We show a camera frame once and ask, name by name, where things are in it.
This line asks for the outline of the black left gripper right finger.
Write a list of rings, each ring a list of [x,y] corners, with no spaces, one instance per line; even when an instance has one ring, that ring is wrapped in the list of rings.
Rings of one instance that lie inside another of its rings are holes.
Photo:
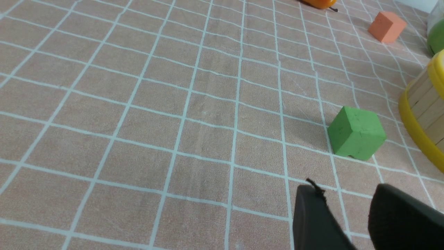
[[[376,250],[442,250],[444,216],[400,189],[376,187],[368,232]]]

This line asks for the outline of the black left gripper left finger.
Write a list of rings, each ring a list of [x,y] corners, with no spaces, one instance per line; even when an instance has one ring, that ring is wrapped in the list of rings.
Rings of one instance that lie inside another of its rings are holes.
[[[325,190],[313,180],[297,188],[293,239],[295,250],[355,250],[328,207]]]

